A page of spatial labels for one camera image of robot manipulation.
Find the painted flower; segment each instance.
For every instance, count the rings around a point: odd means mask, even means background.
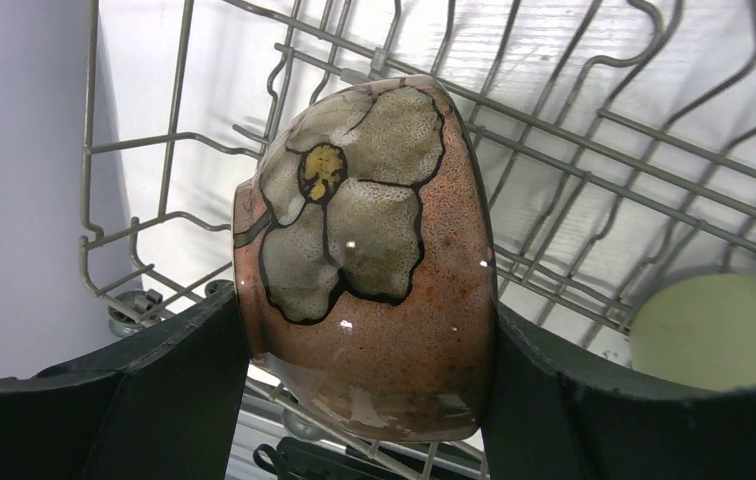
[[[260,248],[267,300],[322,321],[348,291],[401,304],[424,256],[419,188],[439,169],[443,117],[414,87],[354,87],[307,109],[259,166],[272,220]]]

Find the gray metal wire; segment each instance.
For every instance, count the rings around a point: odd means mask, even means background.
[[[274,45],[275,50],[280,52],[280,61],[270,72],[266,84],[266,91],[271,97],[271,105],[263,132],[255,133],[242,125],[233,125],[235,132],[258,145],[257,150],[223,145],[196,132],[178,131],[184,72],[187,61],[187,45],[193,21],[193,0],[184,0],[172,102],[166,132],[163,135],[154,137],[94,145],[93,98],[96,81],[99,2],[98,0],[91,0],[86,79],[86,122],[81,182],[81,223],[88,231],[88,235],[80,238],[80,269],[84,284],[93,294],[104,299],[110,307],[133,319],[135,322],[143,323],[157,316],[168,318],[173,313],[167,307],[181,298],[187,298],[195,302],[200,301],[201,297],[193,293],[193,290],[231,267],[230,263],[224,264],[197,281],[189,285],[182,285],[162,274],[157,270],[155,265],[146,263],[140,258],[137,251],[137,238],[140,232],[166,222],[183,219],[208,232],[218,232],[229,228],[227,224],[209,224],[186,211],[169,209],[175,143],[178,141],[194,141],[227,155],[245,156],[254,160],[260,159],[267,145],[278,133],[284,106],[287,101],[287,92],[290,90],[290,83],[293,81],[293,66],[296,62],[321,69],[323,73],[321,81],[315,86],[310,95],[310,104],[314,103],[322,95],[333,76],[339,77],[344,82],[358,83],[395,74],[391,72],[434,75],[441,80],[441,83],[450,93],[458,98],[471,101],[473,108],[467,116],[466,121],[473,135],[475,147],[478,148],[486,141],[506,147],[510,152],[498,182],[490,193],[489,204],[491,208],[496,206],[500,199],[503,198],[504,188],[510,181],[517,160],[531,159],[559,171],[560,177],[557,186],[551,192],[546,208],[533,221],[527,234],[523,238],[516,238],[514,242],[499,242],[496,246],[496,253],[500,258],[498,266],[498,274],[501,279],[499,294],[504,294],[509,285],[517,284],[543,297],[545,304],[533,319],[538,325],[543,325],[551,317],[556,306],[566,307],[592,320],[593,324],[591,328],[587,330],[579,342],[585,348],[591,344],[604,328],[610,328],[621,333],[628,332],[629,325],[636,314],[636,299],[640,298],[640,292],[647,288],[651,289],[654,283],[662,281],[670,266],[697,235],[710,235],[725,242],[722,252],[722,262],[719,265],[721,269],[728,270],[731,268],[732,256],[738,251],[748,252],[750,256],[756,258],[756,240],[750,238],[756,227],[756,204],[750,204],[729,196],[710,185],[711,180],[722,168],[730,169],[756,180],[756,167],[752,166],[751,162],[736,158],[734,155],[741,145],[756,138],[756,126],[739,134],[727,142],[726,145],[716,150],[696,145],[670,133],[682,119],[687,118],[688,115],[700,109],[708,102],[726,94],[732,87],[742,82],[756,69],[756,0],[748,0],[747,5],[753,47],[749,52],[741,52],[741,56],[746,57],[746,62],[728,78],[672,112],[658,127],[648,126],[627,114],[616,112],[613,110],[613,105],[617,98],[644,72],[646,67],[667,47],[670,40],[674,37],[682,19],[688,12],[684,0],[674,2],[668,19],[665,19],[660,10],[650,2],[645,0],[628,0],[627,3],[645,15],[651,25],[650,41],[646,48],[631,58],[620,59],[606,55],[596,55],[588,59],[575,77],[566,101],[560,107],[556,119],[552,122],[541,119],[540,114],[549,105],[549,102],[552,101],[552,92],[555,84],[562,80],[562,74],[567,62],[572,58],[577,46],[584,39],[588,27],[602,5],[602,0],[588,0],[583,20],[575,30],[557,63],[552,68],[544,88],[530,112],[510,107],[490,97],[496,75],[500,71],[500,68],[503,67],[502,63],[509,49],[509,38],[514,31],[515,20],[522,15],[522,2],[520,0],[513,0],[510,5],[509,15],[505,21],[498,50],[483,85],[478,91],[467,89],[441,76],[441,69],[451,49],[455,28],[457,10],[455,0],[448,0],[446,2],[446,23],[442,41],[434,55],[430,68],[427,70],[404,63],[393,54],[394,44],[398,38],[401,25],[400,19],[404,13],[400,0],[395,0],[393,4],[394,14],[392,21],[387,27],[387,34],[381,47],[364,46],[346,38],[345,31],[352,6],[351,0],[338,0],[342,1],[342,7],[339,18],[336,19],[336,28],[334,31],[328,31],[328,26],[332,20],[331,15],[334,11],[335,0],[326,1],[322,16],[317,25],[301,19],[302,0],[294,0],[292,9],[288,14],[262,8],[245,0],[222,1],[245,11],[247,15],[266,17],[280,22],[287,27],[283,42]],[[325,58],[317,58],[294,46],[293,39],[296,32],[313,36],[329,44],[330,48],[327,56]],[[356,71],[341,66],[338,63],[341,51],[368,59],[370,61],[369,71]],[[581,94],[586,80],[591,77],[594,69],[599,67],[623,69],[627,70],[627,73],[604,99],[601,107],[598,108],[595,116],[592,118],[589,127],[583,133],[566,128],[564,126],[565,120],[575,105],[576,98]],[[276,90],[276,81],[281,76],[281,86]],[[485,111],[498,113],[502,117],[521,125],[522,128],[517,137],[509,138],[488,129],[480,121],[480,115]],[[650,141],[643,149],[642,154],[638,156],[624,154],[599,140],[599,130],[605,124],[618,125],[635,134],[643,135],[650,139]],[[535,130],[545,132],[548,135],[568,142],[571,145],[571,153],[562,158],[557,158],[530,147],[527,140],[531,132]],[[90,196],[92,189],[97,187],[92,185],[90,173],[93,157],[107,152],[156,144],[165,144],[166,146],[157,214],[145,220],[135,217],[126,228],[115,232],[106,232],[102,226],[94,223],[90,217]],[[690,180],[656,166],[653,164],[653,161],[661,146],[673,147],[704,159],[707,162],[706,167],[696,180]],[[628,167],[630,173],[625,182],[621,184],[616,183],[603,178],[603,176],[594,174],[592,171],[581,168],[579,166],[580,160],[587,153],[600,155]],[[659,202],[633,189],[637,180],[642,176],[654,177],[686,191],[687,194],[683,200],[673,204]],[[578,201],[582,192],[591,185],[612,194],[605,212],[604,222],[575,250],[566,269],[559,273],[557,269],[547,266],[544,258],[550,250],[556,235],[563,228],[565,219],[571,208]],[[710,200],[745,215],[747,219],[740,228],[732,229],[700,218],[692,209],[697,199]],[[667,220],[660,232],[660,241],[657,242],[656,247],[652,251],[646,252],[644,257],[633,265],[631,271],[614,287],[613,293],[605,292],[589,282],[581,281],[580,273],[582,266],[591,253],[611,235],[625,202],[634,202],[647,207],[666,216]],[[123,239],[128,239],[129,255],[133,260],[135,270],[107,285],[96,285],[89,275],[89,253],[94,249]],[[140,312],[117,300],[117,296],[112,292],[120,290],[129,281],[143,275],[166,285],[174,290],[175,293],[153,308]],[[284,408],[296,412],[299,416],[311,419],[309,412],[279,395],[280,386],[278,389],[273,389],[262,383],[249,380],[249,387],[269,400],[279,403]],[[316,419],[312,419],[312,421],[322,426],[335,438],[346,442],[370,458],[387,465],[405,478],[428,478],[431,465],[434,461],[436,444],[432,445],[429,450],[425,471],[414,472],[394,462],[392,458],[381,454],[377,450],[377,442],[372,443],[370,446],[364,440],[338,431],[331,425],[325,425]],[[481,452],[477,452],[474,448],[462,443],[458,444],[458,447],[482,461],[481,478],[486,478],[486,460]]]

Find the dishwasher rack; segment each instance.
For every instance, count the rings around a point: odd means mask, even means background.
[[[88,234],[80,239],[80,268],[83,281],[94,295],[102,298],[109,307],[111,328],[119,336],[128,335],[145,326],[156,323],[162,318],[174,315],[170,305],[178,299],[187,298],[197,302],[202,296],[196,293],[200,287],[210,293],[218,288],[232,288],[231,284],[217,277],[228,272],[230,263],[222,265],[209,274],[190,284],[180,284],[159,272],[155,265],[145,263],[137,251],[137,237],[140,232],[156,229],[165,222],[181,218],[192,222],[199,229],[208,232],[228,230],[228,224],[210,224],[196,215],[182,210],[169,210],[167,200],[170,194],[170,176],[175,156],[175,143],[195,141],[209,148],[228,155],[243,155],[259,160],[268,144],[275,138],[284,105],[288,99],[287,92],[293,80],[293,65],[297,62],[323,72],[322,81],[315,86],[310,103],[315,102],[325,90],[332,77],[338,77],[345,83],[359,83],[398,74],[430,74],[437,77],[445,88],[456,98],[468,105],[467,125],[473,137],[473,143],[479,150],[501,148],[501,163],[498,175],[489,185],[488,198],[493,224],[497,229],[496,253],[497,269],[500,277],[499,294],[505,295],[509,289],[520,288],[521,291],[535,295],[534,311],[519,313],[545,326],[556,312],[574,312],[580,318],[588,320],[587,328],[577,339],[573,339],[585,348],[591,347],[602,332],[626,339],[629,326],[636,314],[641,299],[672,278],[676,262],[691,247],[697,237],[709,238],[721,242],[713,251],[717,254],[702,267],[711,270],[729,271],[735,269],[735,259],[748,259],[756,264],[756,199],[742,198],[735,192],[727,191],[715,180],[718,176],[733,172],[746,181],[756,182],[756,162],[742,158],[738,153],[745,150],[747,144],[756,140],[756,124],[740,129],[717,147],[708,147],[700,142],[687,139],[676,131],[676,126],[687,120],[694,112],[711,102],[725,101],[733,95],[735,87],[756,72],[756,0],[741,2],[740,8],[751,48],[739,51],[741,63],[721,81],[709,85],[693,99],[675,107],[657,125],[641,119],[635,111],[623,112],[616,108],[618,99],[641,75],[653,68],[653,60],[661,55],[675,38],[682,21],[696,7],[684,0],[668,2],[664,12],[653,3],[644,0],[627,0],[622,9],[639,12],[644,21],[648,21],[646,46],[630,58],[614,58],[608,55],[593,55],[586,59],[577,70],[577,74],[567,78],[564,75],[571,57],[580,48],[585,34],[594,18],[603,6],[602,0],[583,2],[583,17],[571,35],[565,49],[551,61],[551,71],[539,95],[529,108],[509,106],[507,102],[494,99],[491,91],[498,81],[500,69],[504,68],[504,59],[509,54],[510,39],[518,18],[523,15],[520,0],[510,3],[509,14],[505,19],[504,31],[500,38],[498,50],[490,63],[483,85],[476,91],[444,75],[443,66],[452,49],[456,23],[459,21],[455,0],[445,2],[445,30],[439,48],[433,56],[429,68],[414,66],[400,59],[393,49],[394,43],[403,27],[401,0],[393,2],[392,22],[387,25],[387,34],[383,46],[367,46],[351,40],[346,35],[346,21],[352,9],[352,0],[327,0],[323,15],[318,24],[311,23],[300,16],[302,0],[295,0],[288,13],[269,10],[244,0],[221,0],[226,4],[241,9],[245,15],[265,17],[287,27],[287,33],[281,43],[274,45],[280,53],[280,62],[269,74],[267,92],[271,96],[271,108],[262,133],[255,133],[250,128],[235,124],[233,129],[257,144],[256,148],[230,147],[207,136],[192,132],[178,131],[178,117],[182,99],[184,73],[187,64],[188,42],[190,41],[193,21],[194,0],[184,0],[183,20],[180,41],[176,52],[174,89],[171,113],[167,130],[159,136],[122,140],[117,143],[93,144],[93,110],[96,91],[97,44],[99,28],[99,1],[91,0],[89,17],[89,51],[87,69],[86,124],[84,138],[84,155],[81,189],[81,222]],[[337,18],[332,13],[338,12]],[[336,28],[331,31],[329,25],[335,21]],[[303,34],[315,37],[329,47],[328,54],[320,58],[295,46],[294,35]],[[339,53],[345,51],[369,60],[369,71],[361,71],[343,64]],[[575,113],[578,99],[587,90],[588,79],[592,79],[599,69],[621,72],[612,88],[601,98],[599,105],[585,115],[586,128],[574,128],[570,124],[570,114]],[[274,84],[282,79],[281,87],[276,90]],[[564,86],[563,82],[571,80]],[[486,116],[498,116],[514,126],[516,134],[498,133],[499,130],[487,125]],[[639,139],[638,147],[624,148],[603,139],[600,132],[605,128],[618,128],[623,135]],[[533,135],[546,135],[566,147],[560,153],[552,153],[545,148],[532,146]],[[119,152],[142,146],[164,144],[165,158],[163,175],[159,191],[159,208],[151,218],[134,217],[129,225],[118,231],[105,231],[94,223],[90,213],[90,198],[93,189],[91,169],[99,154]],[[684,174],[658,163],[658,152],[674,150],[683,152],[694,159],[699,159],[702,167],[695,174]],[[595,163],[587,158],[597,159]],[[515,205],[510,202],[513,182],[529,162],[546,166],[556,174],[552,188],[544,192],[542,208],[534,212],[534,217],[526,221],[521,236],[500,234],[501,216],[510,216]],[[620,176],[612,178],[599,165],[615,165]],[[681,195],[660,198],[647,189],[635,188],[643,178],[651,178],[667,187],[676,188]],[[575,228],[575,216],[587,216],[579,206],[585,202],[590,191],[594,198],[601,198],[592,212],[596,217],[591,222],[590,230],[581,232],[581,240],[568,249],[564,257],[563,238],[566,230]],[[699,202],[710,202],[711,208],[721,208],[740,218],[733,224],[720,217],[706,215],[707,209],[695,209]],[[629,218],[623,212],[631,208]],[[612,235],[622,222],[633,220],[634,209],[640,208],[646,216],[662,218],[655,227],[656,238],[643,245],[640,255],[630,261],[627,273],[620,275],[616,281],[599,282],[588,273],[588,259]],[[132,273],[116,279],[106,285],[96,285],[89,275],[90,253],[105,245],[120,240],[128,240],[130,256],[135,266]],[[129,282],[138,277],[148,276],[160,284],[168,286],[173,293],[164,298],[163,294],[150,290],[128,290]],[[610,358],[608,352],[597,352]],[[368,442],[324,425],[310,417],[310,414],[292,402],[282,385],[271,387],[249,379],[247,386],[262,397],[274,401],[284,410],[290,411],[299,419],[318,424],[336,441],[350,445],[370,458],[392,468],[404,478],[428,478],[434,462],[437,444],[428,448],[428,461],[423,472],[413,471],[387,455],[378,451],[379,442]],[[463,442],[455,442],[463,451],[481,460],[480,478],[487,478],[486,459],[482,452]]]

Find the flower petal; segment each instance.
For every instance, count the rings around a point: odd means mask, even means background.
[[[278,223],[284,226],[293,223],[304,207],[298,185],[300,160],[298,154],[284,148],[283,142],[276,142],[264,155],[258,171],[260,191],[272,205]]]
[[[364,89],[333,93],[305,111],[287,146],[306,152],[320,143],[344,147],[351,141],[350,131],[372,108],[375,98]]]
[[[407,187],[348,179],[327,209],[328,251],[355,296],[401,303],[422,258],[421,204]]]
[[[261,246],[269,300],[294,323],[318,322],[333,306],[339,275],[325,260],[323,224],[322,207],[309,204],[295,223],[267,233]]]
[[[443,118],[428,95],[412,87],[381,94],[343,146],[349,176],[412,185],[426,180],[443,154]]]

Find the flower stem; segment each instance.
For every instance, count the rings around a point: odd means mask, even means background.
[[[269,223],[272,222],[272,209],[267,208],[266,212],[257,219],[256,222],[248,230],[234,234],[234,249],[243,248],[249,245],[257,238],[257,235],[261,230],[266,228]]]

